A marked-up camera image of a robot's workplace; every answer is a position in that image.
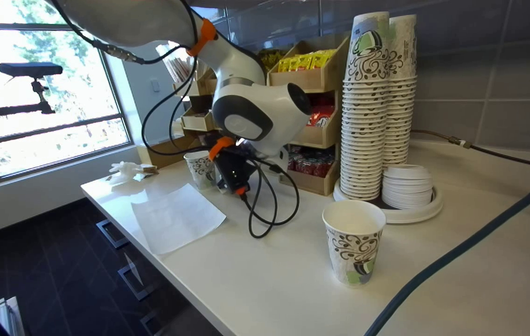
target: stack of paper cups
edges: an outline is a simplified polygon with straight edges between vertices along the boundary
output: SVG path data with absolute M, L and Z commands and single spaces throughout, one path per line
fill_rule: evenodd
M 353 18 L 342 91 L 340 190 L 348 198 L 380 196 L 387 129 L 389 13 Z
M 389 110 L 383 164 L 406 164 L 417 91 L 417 15 L 391 18 Z

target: gray tile wall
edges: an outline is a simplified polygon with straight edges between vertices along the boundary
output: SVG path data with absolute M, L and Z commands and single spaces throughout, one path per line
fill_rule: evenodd
M 258 52 L 348 33 L 367 11 L 419 15 L 415 127 L 530 149 L 530 0 L 191 0 Z

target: napkin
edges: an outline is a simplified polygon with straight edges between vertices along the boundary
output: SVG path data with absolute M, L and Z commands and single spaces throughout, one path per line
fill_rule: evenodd
M 171 254 L 217 229 L 227 214 L 193 185 L 169 196 L 133 203 L 139 224 L 154 254 Z

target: black power cord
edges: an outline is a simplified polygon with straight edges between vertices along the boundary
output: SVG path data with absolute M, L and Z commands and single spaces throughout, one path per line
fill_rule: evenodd
M 281 166 L 271 164 L 271 162 L 268 162 L 264 158 L 258 158 L 258 157 L 249 158 L 249 160 L 256 166 L 256 172 L 258 172 L 260 179 L 258 179 L 258 188 L 256 188 L 256 196 L 255 196 L 253 203 L 249 201 L 247 194 L 243 194 L 242 200 L 245 201 L 245 205 L 251 211 L 251 214 L 249 214 L 249 233 L 251 233 L 251 237 L 264 239 L 264 237 L 269 235 L 269 231 L 275 226 L 284 226 L 284 224 L 288 224 L 290 220 L 296 218 L 296 214 L 299 213 L 299 207 L 301 207 L 301 192 L 299 192 L 297 183 L 292 179 L 292 175 L 288 172 L 284 172 Z M 266 164 L 275 173 L 283 173 L 292 183 L 292 186 L 296 190 L 296 207 L 284 220 L 279 220 L 279 207 L 281 207 L 279 205 L 279 196 L 277 196 L 275 186 L 271 185 L 269 177 L 266 175 L 266 172 L 264 172 L 264 168 L 260 164 Z M 258 200 L 260 200 L 260 194 L 262 194 L 262 181 L 266 181 L 266 185 L 268 185 L 268 188 L 271 190 L 271 196 L 273 196 L 273 218 L 271 220 L 264 218 L 260 213 L 256 213 L 256 205 L 258 205 Z M 258 218 L 258 220 L 262 220 L 266 224 L 266 231 L 256 233 L 255 224 L 253 224 L 255 218 Z
M 475 235 L 471 235 L 467 241 L 452 248 L 449 254 L 434 261 L 430 267 L 421 270 L 413 280 L 409 280 L 398 295 L 385 306 L 385 310 L 378 315 L 374 325 L 367 330 L 367 336 L 376 336 L 385 326 L 385 323 L 395 315 L 395 312 L 402 306 L 402 302 L 411 297 L 411 293 L 423 285 L 428 278 L 432 278 L 436 272 L 439 272 L 443 267 L 452 263 L 456 257 L 464 256 L 467 250 L 477 246 L 480 241 L 484 241 L 488 235 L 492 235 L 495 229 L 499 229 L 503 224 L 507 224 L 512 216 L 521 213 L 530 205 L 530 192 L 521 198 L 518 203 L 508 207 L 505 213 L 501 213 L 497 218 L 493 218 L 490 224 L 486 224 L 482 229 L 479 229 Z
M 464 138 L 458 138 L 458 136 L 449 136 L 449 134 L 428 130 L 428 129 L 413 129 L 411 132 L 430 134 L 430 136 L 443 138 L 443 140 L 447 140 L 451 144 L 456 144 L 460 147 L 465 147 L 465 149 L 475 149 L 475 151 L 480 151 L 480 153 L 486 153 L 486 155 L 492 155 L 492 157 L 499 157 L 499 158 L 505 158 L 505 160 L 512 160 L 512 162 L 520 162 L 520 164 L 530 166 L 530 160 L 527 160 L 527 158 L 512 157 L 512 155 L 499 153 L 499 151 L 493 151 L 493 149 L 488 149 L 488 147 L 480 147 L 477 144 L 473 144 L 469 140 L 464 140 Z
M 53 2 L 53 5 L 59 9 L 59 13 L 60 13 L 62 18 L 66 20 L 66 24 L 68 24 L 79 37 L 83 37 L 85 41 L 88 41 L 88 43 L 94 45 L 96 48 L 100 48 L 100 50 L 103 50 L 103 52 L 107 52 L 107 54 L 118 56 L 118 58 L 122 58 L 122 60 L 135 61 L 135 63 L 143 63 L 143 65 L 150 65 L 150 63 L 159 63 L 161 60 L 169 58 L 171 54 L 174 54 L 174 52 L 180 50 L 180 48 L 191 48 L 191 46 L 187 46 L 187 45 L 178 45 L 178 46 L 171 48 L 169 52 L 165 52 L 165 54 L 159 56 L 159 58 L 144 60 L 144 58 L 141 58 L 141 56 L 137 56 L 137 54 L 133 54 L 133 52 L 130 52 L 130 50 L 124 50 L 124 48 L 120 48 L 120 46 L 116 46 L 116 45 L 107 45 L 107 43 L 103 43 L 103 41 L 100 41 L 100 39 L 92 39 L 92 37 L 85 35 L 83 30 L 81 30 L 77 24 L 74 24 L 72 18 L 66 15 L 66 11 L 64 11 L 62 5 L 60 5 L 60 0 L 51 0 L 51 2 Z M 193 11 L 193 7 L 191 7 L 186 0 L 182 0 L 182 4 L 187 7 L 187 13 L 189 13 L 189 18 L 191 18 L 191 24 L 193 24 L 195 43 L 197 43 L 197 41 L 199 41 L 199 28 L 197 28 L 197 22 L 195 22 L 195 15 L 197 15 L 197 13 Z M 163 106 L 167 101 L 171 101 L 176 93 L 180 93 L 180 91 L 187 86 L 187 89 L 184 91 L 184 97 L 186 97 L 186 95 L 189 93 L 189 89 L 191 89 L 191 80 L 193 80 L 195 74 L 197 74 L 197 58 L 193 58 L 193 69 L 191 69 L 189 76 L 186 78 L 186 82 L 184 82 L 182 86 L 178 86 L 172 93 L 169 93 L 165 99 L 158 101 L 158 102 L 150 108 L 150 112 L 144 116 L 144 119 L 143 119 L 143 130 L 141 130 L 143 134 L 141 134 L 141 136 L 143 136 L 144 145 L 146 145 L 152 153 L 156 153 L 156 155 L 186 155 L 186 153 L 191 153 L 191 151 L 204 151 L 204 149 L 210 149 L 210 145 L 197 145 L 197 147 L 191 147 L 191 149 L 178 149 L 176 138 L 174 138 L 174 127 L 172 127 L 172 125 L 174 125 L 176 112 L 178 112 L 180 104 L 184 102 L 184 99 L 180 99 L 178 104 L 174 106 L 174 110 L 172 110 L 172 114 L 171 114 L 171 123 L 169 123 L 169 129 L 171 129 L 171 142 L 172 142 L 172 145 L 176 147 L 176 151 L 159 151 L 158 147 L 154 147 L 154 145 L 148 142 L 148 134 L 146 134 L 148 123 L 150 123 L 152 116 L 158 112 L 158 108 Z M 296 181 L 294 181 L 292 175 L 288 175 L 283 168 L 279 168 L 279 166 L 275 166 L 275 164 L 271 164 L 271 162 L 268 162 L 268 160 L 262 160 L 262 158 L 258 158 L 258 157 L 245 157 L 245 158 L 256 166 L 256 172 L 260 173 L 260 179 L 258 179 L 258 192 L 256 192 L 256 196 L 255 196 L 255 201 L 249 203 L 247 194 L 242 196 L 242 198 L 243 198 L 243 201 L 247 203 L 247 207 L 249 207 L 249 211 L 251 211 L 251 216 L 249 216 L 249 231 L 251 231 L 253 237 L 262 239 L 262 237 L 266 237 L 266 235 L 271 231 L 273 226 L 288 224 L 288 222 L 297 214 L 299 205 L 301 205 L 301 196 L 299 196 L 299 188 L 297 188 Z M 266 166 L 269 166 L 273 172 L 286 175 L 286 179 L 288 179 L 288 181 L 294 185 L 294 188 L 296 188 L 297 203 L 296 203 L 294 213 L 292 213 L 286 220 L 277 220 L 277 214 L 279 214 L 279 198 L 277 198 L 277 192 L 275 192 L 275 188 L 273 188 L 269 177 L 268 177 L 266 172 L 260 168 L 260 164 L 266 164 Z M 262 214 L 256 213 L 256 205 L 258 205 L 258 200 L 260 200 L 260 194 L 262 194 L 262 183 L 264 183 L 264 181 L 266 181 L 266 185 L 269 186 L 269 190 L 271 190 L 271 194 L 273 194 L 273 198 L 275 198 L 275 214 L 273 214 L 271 220 L 266 220 Z M 255 231 L 255 228 L 253 228 L 253 218 L 255 218 L 255 216 L 260 218 L 264 224 L 268 224 L 268 229 L 266 229 L 264 233 L 256 233 L 256 231 Z

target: window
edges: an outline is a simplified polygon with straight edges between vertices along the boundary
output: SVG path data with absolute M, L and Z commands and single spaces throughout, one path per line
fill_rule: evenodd
M 53 61 L 55 114 L 0 116 L 0 181 L 131 144 L 103 54 L 70 32 L 46 0 L 0 2 L 0 63 Z M 0 73 L 0 106 L 40 102 L 31 76 Z

